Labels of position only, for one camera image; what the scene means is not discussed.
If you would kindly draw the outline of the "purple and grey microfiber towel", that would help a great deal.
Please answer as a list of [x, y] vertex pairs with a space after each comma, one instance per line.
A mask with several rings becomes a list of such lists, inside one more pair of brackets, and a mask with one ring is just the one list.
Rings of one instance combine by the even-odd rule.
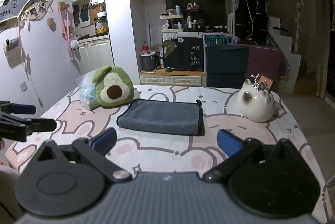
[[157, 134], [204, 136], [202, 102], [136, 99], [116, 119], [125, 129]]

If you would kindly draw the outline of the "white ceramic cat jar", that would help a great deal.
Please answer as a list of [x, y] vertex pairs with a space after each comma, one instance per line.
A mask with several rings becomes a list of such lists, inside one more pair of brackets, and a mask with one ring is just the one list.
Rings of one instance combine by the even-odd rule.
[[253, 122], [267, 122], [275, 111], [273, 95], [261, 90], [250, 79], [246, 79], [240, 88], [236, 104], [239, 112]]

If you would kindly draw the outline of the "clear plastic tissue pack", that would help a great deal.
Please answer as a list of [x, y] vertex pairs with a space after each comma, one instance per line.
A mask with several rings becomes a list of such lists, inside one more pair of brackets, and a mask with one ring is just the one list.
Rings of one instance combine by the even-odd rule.
[[76, 80], [80, 92], [80, 102], [88, 111], [94, 110], [100, 106], [95, 96], [95, 83], [92, 82], [92, 78], [96, 71], [97, 70], [92, 70]]

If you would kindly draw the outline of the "green avocado plush toy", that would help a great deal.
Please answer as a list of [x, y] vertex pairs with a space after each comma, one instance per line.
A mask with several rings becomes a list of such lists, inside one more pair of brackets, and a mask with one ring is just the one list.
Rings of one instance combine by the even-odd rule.
[[121, 67], [103, 66], [96, 70], [91, 81], [95, 85], [95, 97], [102, 107], [125, 105], [134, 98], [133, 83]]

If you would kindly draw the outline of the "pink card stand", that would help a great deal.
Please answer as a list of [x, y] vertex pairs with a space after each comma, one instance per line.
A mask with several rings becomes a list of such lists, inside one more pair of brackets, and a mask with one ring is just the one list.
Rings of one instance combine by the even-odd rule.
[[266, 90], [266, 91], [270, 92], [271, 88], [274, 84], [274, 81], [271, 78], [261, 74], [259, 76], [259, 78], [257, 79], [257, 83], [259, 85], [260, 90], [262, 90], [262, 91]]

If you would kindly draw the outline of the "dark blue chair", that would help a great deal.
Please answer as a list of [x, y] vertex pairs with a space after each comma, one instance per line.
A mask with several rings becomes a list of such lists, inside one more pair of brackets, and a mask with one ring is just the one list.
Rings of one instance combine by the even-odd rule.
[[245, 81], [249, 60], [246, 45], [212, 45], [207, 47], [206, 86], [239, 89]]

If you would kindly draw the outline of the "maroon folded board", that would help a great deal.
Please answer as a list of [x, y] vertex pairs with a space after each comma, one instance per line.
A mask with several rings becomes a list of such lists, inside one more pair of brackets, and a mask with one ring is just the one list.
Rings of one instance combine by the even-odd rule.
[[280, 50], [267, 46], [229, 44], [229, 47], [247, 46], [249, 48], [249, 58], [245, 78], [250, 75], [265, 75], [273, 81], [278, 79], [279, 68], [282, 63], [282, 53]]

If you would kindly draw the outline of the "white drawer cabinet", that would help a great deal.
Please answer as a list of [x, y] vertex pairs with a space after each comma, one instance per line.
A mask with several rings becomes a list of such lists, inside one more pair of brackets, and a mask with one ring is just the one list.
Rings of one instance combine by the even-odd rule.
[[142, 85], [206, 87], [207, 75], [202, 71], [157, 69], [141, 71], [139, 77]]

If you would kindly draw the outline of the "grey trash bin red lid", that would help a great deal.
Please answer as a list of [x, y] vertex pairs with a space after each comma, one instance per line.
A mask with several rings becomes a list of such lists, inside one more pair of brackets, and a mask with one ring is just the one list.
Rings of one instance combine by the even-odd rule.
[[155, 71], [157, 67], [156, 52], [148, 45], [142, 46], [141, 51], [142, 71]]

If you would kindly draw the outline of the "black nice day banner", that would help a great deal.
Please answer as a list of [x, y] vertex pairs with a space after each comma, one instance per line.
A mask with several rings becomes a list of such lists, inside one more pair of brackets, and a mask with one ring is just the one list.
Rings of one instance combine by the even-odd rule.
[[202, 37], [179, 37], [165, 40], [163, 65], [173, 70], [203, 71], [204, 47]]

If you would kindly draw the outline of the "teal popcorn sign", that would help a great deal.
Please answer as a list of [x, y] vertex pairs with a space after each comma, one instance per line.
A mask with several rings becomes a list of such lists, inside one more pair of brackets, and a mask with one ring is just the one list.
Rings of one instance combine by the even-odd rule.
[[227, 33], [205, 33], [203, 35], [204, 46], [228, 45], [232, 42], [232, 35]]

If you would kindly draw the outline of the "black hanging garment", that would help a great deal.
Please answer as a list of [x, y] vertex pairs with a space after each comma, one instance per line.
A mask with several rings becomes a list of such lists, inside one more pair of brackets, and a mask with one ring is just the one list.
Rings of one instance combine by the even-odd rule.
[[268, 23], [266, 0], [238, 0], [235, 35], [240, 43], [267, 45]]

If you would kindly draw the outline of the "white shelf rack with bottles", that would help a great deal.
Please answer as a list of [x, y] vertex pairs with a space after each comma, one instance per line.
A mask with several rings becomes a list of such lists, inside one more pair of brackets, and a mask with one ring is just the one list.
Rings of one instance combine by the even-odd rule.
[[168, 9], [160, 16], [162, 33], [200, 31], [203, 28], [202, 8], [196, 2], [186, 3], [186, 9], [182, 11], [177, 5], [174, 9]]

